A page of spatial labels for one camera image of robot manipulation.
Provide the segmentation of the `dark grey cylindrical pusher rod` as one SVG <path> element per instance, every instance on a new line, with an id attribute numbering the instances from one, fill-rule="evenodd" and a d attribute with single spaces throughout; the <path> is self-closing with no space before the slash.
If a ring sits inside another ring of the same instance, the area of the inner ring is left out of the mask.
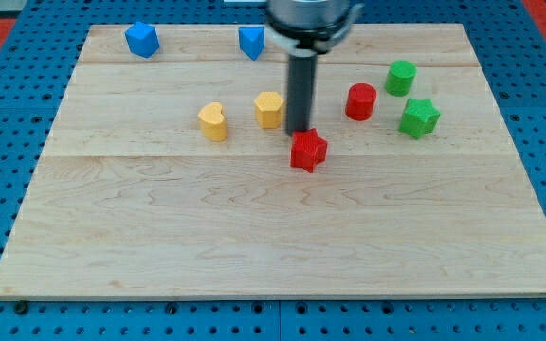
<path id="1" fill-rule="evenodd" d="M 285 131 L 305 132 L 310 128 L 317 72 L 316 55 L 290 55 L 287 68 Z"/>

